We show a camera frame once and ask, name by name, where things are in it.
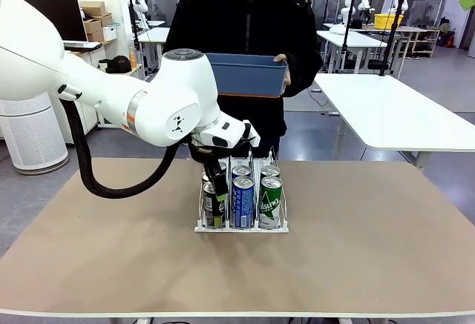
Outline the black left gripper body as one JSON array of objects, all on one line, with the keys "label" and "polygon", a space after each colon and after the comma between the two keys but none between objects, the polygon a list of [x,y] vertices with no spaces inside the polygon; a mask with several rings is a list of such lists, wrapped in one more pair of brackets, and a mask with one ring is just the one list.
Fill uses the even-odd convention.
[{"label": "black left gripper body", "polygon": [[201,163],[208,175],[217,176],[221,174],[222,168],[219,160],[232,155],[233,149],[221,148],[217,146],[198,146],[194,143],[188,143],[191,158]]}]

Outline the person's left hand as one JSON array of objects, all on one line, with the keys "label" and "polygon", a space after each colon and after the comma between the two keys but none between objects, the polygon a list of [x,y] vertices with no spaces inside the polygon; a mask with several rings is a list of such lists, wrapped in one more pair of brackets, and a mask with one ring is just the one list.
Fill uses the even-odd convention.
[{"label": "person's left hand", "polygon": [[[286,64],[288,64],[288,61],[287,61],[287,57],[285,54],[279,54],[277,55],[274,59],[273,59],[274,62],[276,63],[280,63],[280,62],[286,62]],[[289,72],[289,65],[286,66],[286,72],[285,72],[285,77],[284,77],[284,85],[285,86],[288,86],[291,84],[291,78],[290,78],[290,72]]]}]

